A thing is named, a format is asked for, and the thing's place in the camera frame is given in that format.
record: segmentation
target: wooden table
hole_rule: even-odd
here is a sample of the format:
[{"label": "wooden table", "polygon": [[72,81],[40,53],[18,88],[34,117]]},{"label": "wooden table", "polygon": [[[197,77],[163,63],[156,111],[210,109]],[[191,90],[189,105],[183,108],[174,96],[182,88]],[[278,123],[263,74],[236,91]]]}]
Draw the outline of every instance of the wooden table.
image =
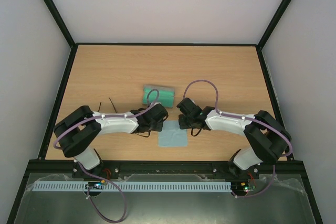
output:
[{"label": "wooden table", "polygon": [[[114,113],[143,107],[143,85],[174,87],[168,120],[178,120],[176,105],[186,86],[197,79],[212,81],[219,90],[219,108],[234,113],[272,113],[255,47],[229,46],[93,46],[78,47],[57,122],[81,105]],[[214,106],[215,91],[196,83],[187,93],[201,108]],[[227,161],[249,146],[245,137],[223,131],[188,131],[187,147],[158,147],[158,133],[149,138],[114,133],[96,137],[91,146],[102,159],[142,161]],[[66,159],[49,145],[46,159]]]}]

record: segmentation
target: purple hose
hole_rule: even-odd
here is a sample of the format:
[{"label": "purple hose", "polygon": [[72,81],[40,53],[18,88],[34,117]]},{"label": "purple hose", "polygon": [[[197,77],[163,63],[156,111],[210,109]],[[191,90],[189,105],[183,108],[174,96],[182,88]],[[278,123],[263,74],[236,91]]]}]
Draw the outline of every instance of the purple hose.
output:
[{"label": "purple hose", "polygon": [[272,178],[270,180],[270,182],[268,183],[268,185],[261,191],[257,192],[256,194],[252,194],[252,195],[245,195],[245,196],[238,196],[236,195],[233,191],[232,194],[236,197],[236,198],[250,198],[250,197],[254,197],[254,196],[258,196],[262,193],[264,193],[272,184],[275,178],[275,165],[273,165],[273,174],[272,174]]},{"label": "purple hose", "polygon": [[[185,91],[184,91],[183,99],[185,98],[185,95],[186,95],[186,93],[187,93],[188,88],[189,88],[192,84],[194,84],[194,83],[196,83],[196,82],[206,82],[206,83],[209,83],[212,87],[214,87],[214,89],[215,89],[215,91],[216,91],[215,111],[217,112],[217,114],[219,114],[219,115],[223,115],[223,116],[227,116],[228,118],[242,119],[242,117],[239,116],[239,115],[231,115],[231,114],[227,114],[227,113],[225,113],[225,112],[223,112],[223,111],[220,111],[220,110],[218,109],[218,97],[219,97],[218,89],[216,88],[216,86],[215,86],[212,82],[210,82],[210,81],[208,81],[208,80],[196,80],[196,81],[191,82],[191,83],[186,87],[186,89],[185,89]],[[281,132],[277,131],[275,128],[269,126],[268,124],[266,124],[266,123],[264,123],[264,122],[262,122],[262,121],[260,121],[260,120],[256,120],[256,119],[254,119],[254,118],[245,118],[245,120],[249,120],[249,121],[258,123],[258,124],[260,124],[260,125],[266,127],[267,129],[269,129],[269,130],[273,131],[274,133],[278,134],[278,135],[279,135],[279,136],[286,142],[286,144],[287,144],[288,147],[289,147],[289,151],[288,151],[287,153],[285,153],[285,154],[282,154],[281,157],[287,157],[287,156],[289,156],[290,154],[292,154],[292,152],[293,152],[293,147],[292,147],[291,143],[289,142],[289,140],[288,140],[288,139],[287,139]]]},{"label": "purple hose", "polygon": [[124,213],[122,214],[122,216],[121,216],[121,218],[120,218],[119,220],[111,220],[111,219],[105,217],[105,216],[98,210],[98,208],[96,207],[96,205],[94,204],[93,200],[92,200],[91,197],[90,197],[90,189],[91,189],[91,188],[88,189],[88,191],[87,191],[87,195],[88,195],[88,199],[90,200],[91,204],[93,205],[95,211],[97,212],[97,214],[98,214],[104,221],[106,221],[106,222],[108,222],[108,223],[120,223],[120,222],[122,222],[122,221],[124,220],[124,218],[125,218],[126,211],[127,211],[127,202],[126,202],[126,197],[125,197],[124,192],[120,189],[119,186],[117,186],[117,185],[116,185],[115,183],[113,183],[112,181],[107,180],[107,179],[105,179],[105,178],[103,178],[103,177],[99,177],[99,176],[96,176],[96,175],[94,175],[94,174],[91,174],[91,173],[87,172],[87,171],[85,170],[85,168],[83,167],[83,165],[82,165],[80,162],[77,162],[77,164],[79,165],[79,167],[82,169],[82,171],[83,171],[86,175],[91,176],[91,177],[93,177],[93,178],[100,179],[100,180],[105,180],[106,182],[112,184],[112,185],[113,185],[113,186],[120,192],[120,194],[121,194],[121,196],[122,196],[122,199],[123,199],[123,201],[124,201]]},{"label": "purple hose", "polygon": [[[140,113],[138,114],[135,114],[135,115],[128,115],[127,118],[135,118],[139,115],[143,115],[144,113],[146,113],[148,110],[150,110],[151,108],[153,108],[155,106],[155,103],[157,102],[158,98],[159,98],[159,91],[157,89],[152,89],[148,95],[147,95],[147,99],[149,97],[149,95],[153,92],[153,91],[156,91],[157,92],[157,95],[156,95],[156,98],[155,100],[152,102],[152,104],[145,110],[142,110]],[[105,115],[105,118],[124,118],[125,115],[122,114],[122,115],[117,115],[117,114],[109,114],[109,115]],[[67,129],[66,131],[64,131],[62,134],[60,134],[58,136],[58,138],[54,141],[53,143],[53,146],[55,149],[59,149],[61,150],[62,148],[61,147],[58,147],[57,146],[57,143],[65,136],[67,135],[70,131],[73,131],[74,129],[76,129],[78,126],[81,126],[87,122],[90,122],[90,121],[93,121],[93,120],[96,120],[96,119],[101,119],[102,117],[100,115],[97,115],[97,116],[93,116],[91,118],[87,118],[87,119],[84,119],[83,121],[79,122],[79,123],[76,123],[74,126],[70,127],[69,129]]]}]

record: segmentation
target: purple cable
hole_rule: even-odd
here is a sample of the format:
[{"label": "purple cable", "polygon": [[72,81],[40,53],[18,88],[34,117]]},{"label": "purple cable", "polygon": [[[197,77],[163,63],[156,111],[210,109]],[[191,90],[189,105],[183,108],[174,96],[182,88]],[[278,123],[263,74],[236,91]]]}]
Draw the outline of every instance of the purple cable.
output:
[{"label": "purple cable", "polygon": [[99,176],[96,176],[96,175],[94,175],[94,174],[91,174],[91,173],[87,172],[87,171],[85,170],[85,168],[83,167],[83,165],[82,165],[80,162],[77,162],[77,164],[79,165],[79,167],[82,169],[82,171],[83,171],[86,175],[91,176],[91,177],[93,177],[93,178],[100,179],[100,180],[105,180],[105,181],[107,181],[108,183],[112,184],[112,185],[113,185],[113,186],[120,192],[120,194],[121,194],[121,196],[122,196],[122,199],[123,199],[123,201],[124,201],[124,213],[122,214],[122,216],[121,216],[121,218],[120,218],[119,220],[111,220],[111,219],[105,217],[105,216],[98,210],[98,208],[96,207],[96,205],[94,204],[93,200],[92,200],[91,197],[90,197],[90,189],[91,189],[91,187],[88,189],[88,191],[87,191],[87,195],[88,195],[88,199],[90,200],[91,204],[93,205],[95,211],[97,212],[97,214],[98,214],[104,221],[106,221],[106,222],[108,222],[108,223],[120,223],[120,222],[122,222],[122,221],[124,220],[124,217],[125,217],[125,215],[126,215],[126,211],[127,211],[127,202],[126,202],[126,197],[125,197],[124,192],[120,189],[119,186],[117,186],[117,185],[116,185],[115,183],[113,183],[112,181],[107,180],[107,179],[105,179],[105,178],[103,178],[103,177],[99,177]]},{"label": "purple cable", "polygon": [[232,191],[232,194],[237,197],[237,198],[250,198],[250,197],[254,197],[254,196],[258,196],[262,193],[264,193],[272,184],[273,184],[273,181],[274,181],[274,178],[275,178],[275,165],[273,165],[273,174],[272,174],[272,178],[270,180],[270,182],[268,183],[268,185],[261,191],[257,192],[256,194],[252,194],[252,195],[245,195],[245,196],[238,196],[236,195],[233,191]]},{"label": "purple cable", "polygon": [[[216,88],[216,86],[215,86],[212,82],[210,82],[210,81],[208,81],[208,80],[196,80],[196,81],[192,81],[192,82],[186,87],[186,89],[185,89],[185,91],[184,91],[184,94],[183,94],[183,99],[185,98],[185,95],[186,95],[186,93],[187,93],[188,88],[189,88],[192,84],[194,84],[194,83],[196,83],[196,82],[206,82],[206,83],[209,83],[212,87],[214,87],[214,89],[215,89],[215,91],[216,91],[215,111],[217,112],[217,114],[219,114],[219,115],[223,115],[223,116],[227,116],[227,117],[229,117],[229,118],[242,119],[242,117],[239,116],[239,115],[231,115],[231,114],[227,114],[227,113],[225,113],[225,112],[223,112],[223,111],[220,111],[220,110],[218,109],[218,98],[219,98],[218,89]],[[287,139],[281,132],[277,131],[275,128],[269,126],[268,124],[266,124],[266,123],[264,123],[264,122],[262,122],[262,121],[260,121],[260,120],[256,120],[256,119],[254,119],[254,118],[245,118],[245,120],[249,120],[249,121],[258,123],[258,124],[260,124],[260,125],[266,127],[267,129],[269,129],[269,130],[273,131],[274,133],[278,134],[278,135],[279,135],[279,136],[286,142],[286,144],[287,144],[288,147],[289,147],[289,151],[288,151],[287,153],[285,153],[285,154],[282,154],[281,157],[287,157],[287,156],[289,156],[290,154],[292,154],[292,152],[293,152],[293,147],[292,147],[291,143],[289,142],[289,140],[288,140],[288,139]]]},{"label": "purple cable", "polygon": [[[152,104],[145,110],[142,110],[140,113],[138,114],[135,114],[135,115],[128,115],[126,118],[135,118],[139,115],[143,115],[144,113],[146,113],[148,110],[150,110],[151,108],[153,108],[155,106],[155,103],[157,102],[158,98],[159,98],[159,91],[157,89],[152,89],[150,92],[148,92],[148,95],[147,95],[147,99],[149,98],[149,95],[153,92],[153,91],[156,91],[157,92],[157,95],[156,95],[156,98],[155,100],[152,102]],[[125,115],[122,114],[122,115],[118,115],[118,114],[109,114],[109,115],[105,115],[105,118],[124,118]],[[64,131],[62,134],[60,134],[58,136],[58,138],[54,141],[53,143],[53,146],[55,149],[58,149],[58,150],[61,150],[62,148],[61,147],[58,147],[57,146],[57,143],[62,139],[62,137],[64,137],[65,135],[67,135],[70,131],[73,131],[74,129],[76,129],[78,126],[81,126],[87,122],[90,122],[90,121],[93,121],[93,120],[96,120],[96,119],[101,119],[102,116],[100,115],[96,115],[96,116],[93,116],[91,118],[87,118],[87,119],[84,119],[83,121],[79,122],[79,123],[76,123],[74,126],[70,127],[69,129],[67,129],[66,131]]]}]

